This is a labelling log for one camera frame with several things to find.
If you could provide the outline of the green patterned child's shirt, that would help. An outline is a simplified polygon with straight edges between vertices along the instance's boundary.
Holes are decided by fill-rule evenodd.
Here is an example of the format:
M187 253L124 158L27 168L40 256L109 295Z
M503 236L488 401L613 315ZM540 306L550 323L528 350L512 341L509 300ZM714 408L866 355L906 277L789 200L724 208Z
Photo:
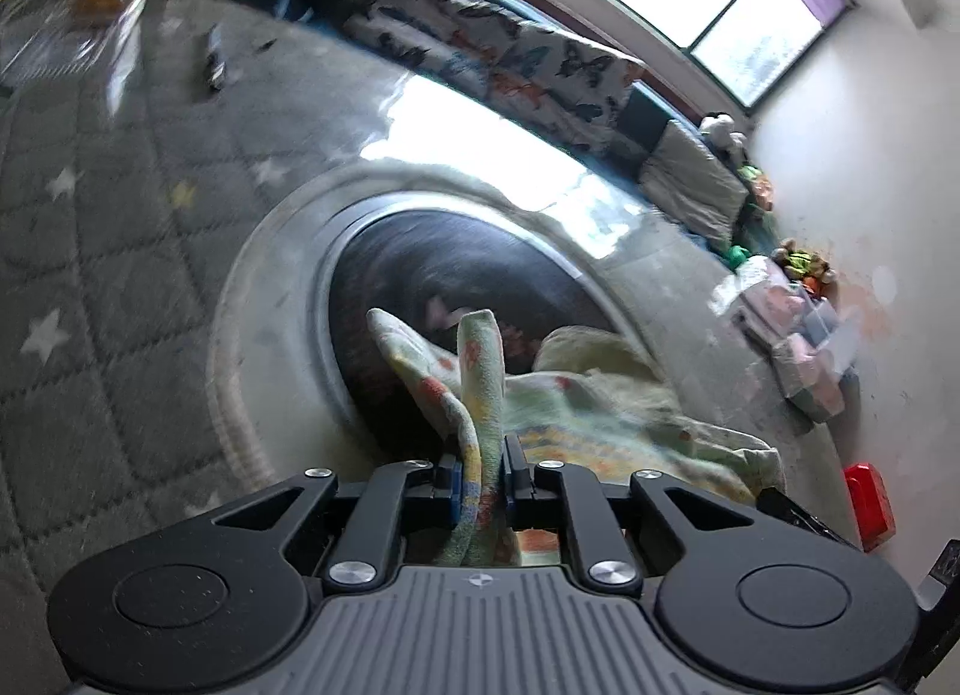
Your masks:
M610 331L562 326L540 344L530 372L511 375L488 310L460 319L454 351L382 308L366 320L404 385L402 398L427 419L428 440L457 448L464 461L464 507L438 564L539 565L555 557L543 529L514 534L496 507L508 435L532 463L581 464L612 484L638 470L661 471L740 503L786 484L775 447L686 416L649 354Z

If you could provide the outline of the red plastic stool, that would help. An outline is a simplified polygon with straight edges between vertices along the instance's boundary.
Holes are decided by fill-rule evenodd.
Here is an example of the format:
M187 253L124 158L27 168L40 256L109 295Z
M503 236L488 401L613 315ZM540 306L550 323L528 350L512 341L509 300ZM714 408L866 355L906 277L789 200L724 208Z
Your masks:
M844 480L850 492L862 547L871 552L896 533L895 515L884 477L871 463L856 463L844 470Z

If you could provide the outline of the round glass turntable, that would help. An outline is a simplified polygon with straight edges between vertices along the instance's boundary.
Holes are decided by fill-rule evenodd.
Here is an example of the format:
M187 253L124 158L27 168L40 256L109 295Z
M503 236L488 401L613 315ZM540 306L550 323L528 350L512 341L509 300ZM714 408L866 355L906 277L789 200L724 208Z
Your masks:
M607 271L651 218L589 170L565 185L494 186L386 159L305 183L252 230L218 302L210 409L231 470L260 489L308 468L359 480L387 459L438 453L371 338L371 308L444 349L462 315L486 308L513 375L568 324L636 339Z

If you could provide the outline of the tissue box pack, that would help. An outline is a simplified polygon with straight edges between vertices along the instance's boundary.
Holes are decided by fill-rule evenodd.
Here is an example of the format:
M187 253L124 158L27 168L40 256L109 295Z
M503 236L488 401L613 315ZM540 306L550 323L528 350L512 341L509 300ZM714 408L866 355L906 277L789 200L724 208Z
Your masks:
M854 318L838 326L817 346L799 331L777 342L771 349L771 363L782 396L812 422L823 424L844 411L839 382L853 365L861 326Z

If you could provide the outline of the clear plastic storage box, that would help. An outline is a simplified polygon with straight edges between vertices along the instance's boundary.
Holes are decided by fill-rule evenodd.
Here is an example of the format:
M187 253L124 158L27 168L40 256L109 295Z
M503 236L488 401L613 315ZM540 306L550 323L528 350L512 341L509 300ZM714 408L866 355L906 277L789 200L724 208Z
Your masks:
M822 346L838 328L839 316L828 299L807 299L797 331L812 347Z

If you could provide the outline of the pink white wipes pack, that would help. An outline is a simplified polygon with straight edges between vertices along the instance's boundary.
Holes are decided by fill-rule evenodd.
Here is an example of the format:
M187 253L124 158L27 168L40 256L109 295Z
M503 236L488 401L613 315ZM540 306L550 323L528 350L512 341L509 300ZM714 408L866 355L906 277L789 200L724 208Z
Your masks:
M736 314L765 341L776 344L799 328L804 296L776 261L761 255L748 258L737 268L736 284Z

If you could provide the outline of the brown plush toys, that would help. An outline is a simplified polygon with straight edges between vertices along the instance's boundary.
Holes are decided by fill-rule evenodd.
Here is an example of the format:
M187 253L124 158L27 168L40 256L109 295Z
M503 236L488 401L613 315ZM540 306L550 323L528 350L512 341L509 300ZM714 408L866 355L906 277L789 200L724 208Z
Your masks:
M789 281L799 282L814 299L827 296L828 289L836 282L830 263L820 253L802 248L794 239L784 239L771 258Z

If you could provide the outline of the grey plain pillow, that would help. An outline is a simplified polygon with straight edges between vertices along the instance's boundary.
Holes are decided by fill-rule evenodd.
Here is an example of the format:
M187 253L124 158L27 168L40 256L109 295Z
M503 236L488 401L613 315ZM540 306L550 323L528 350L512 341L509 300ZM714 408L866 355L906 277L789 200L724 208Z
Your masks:
M679 122L665 125L640 168L638 185L662 213L703 237L713 250L729 250L747 186Z

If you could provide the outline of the white plush toy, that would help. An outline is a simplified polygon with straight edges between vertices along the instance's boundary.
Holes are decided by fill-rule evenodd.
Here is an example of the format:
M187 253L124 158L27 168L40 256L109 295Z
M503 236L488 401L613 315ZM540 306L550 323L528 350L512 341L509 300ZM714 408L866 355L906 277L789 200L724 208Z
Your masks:
M734 169L747 163L747 136L737 130L731 115L704 115L698 131L704 142Z

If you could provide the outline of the black marker pen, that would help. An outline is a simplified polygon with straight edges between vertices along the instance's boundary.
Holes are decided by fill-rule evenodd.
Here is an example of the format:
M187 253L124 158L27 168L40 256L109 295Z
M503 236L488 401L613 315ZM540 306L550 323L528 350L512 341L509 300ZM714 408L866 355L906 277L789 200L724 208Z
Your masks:
M212 92L220 92L226 81L226 62L223 55L220 26L215 24L205 36L203 49L203 79Z

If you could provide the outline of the large butterfly pillow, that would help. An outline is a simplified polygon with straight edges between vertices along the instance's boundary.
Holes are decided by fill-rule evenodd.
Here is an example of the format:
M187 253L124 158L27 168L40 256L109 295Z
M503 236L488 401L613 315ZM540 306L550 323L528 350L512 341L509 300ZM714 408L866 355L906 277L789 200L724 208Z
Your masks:
M523 23L491 67L488 102L560 148L602 154L645 71L626 53Z

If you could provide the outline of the clear plastic food container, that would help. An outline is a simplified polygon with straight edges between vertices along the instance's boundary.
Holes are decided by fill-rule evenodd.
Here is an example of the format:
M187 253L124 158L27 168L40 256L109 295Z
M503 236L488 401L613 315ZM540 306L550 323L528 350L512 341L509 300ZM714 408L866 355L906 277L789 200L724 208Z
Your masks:
M80 74L112 60L148 0L2 0L2 86Z

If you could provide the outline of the long butterfly cushion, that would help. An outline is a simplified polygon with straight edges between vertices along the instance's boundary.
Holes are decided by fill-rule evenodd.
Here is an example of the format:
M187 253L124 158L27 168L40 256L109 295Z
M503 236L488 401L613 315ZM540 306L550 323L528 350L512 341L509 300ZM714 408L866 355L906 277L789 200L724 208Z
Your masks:
M521 34L523 20L483 0L363 0L343 23L353 41L473 99Z

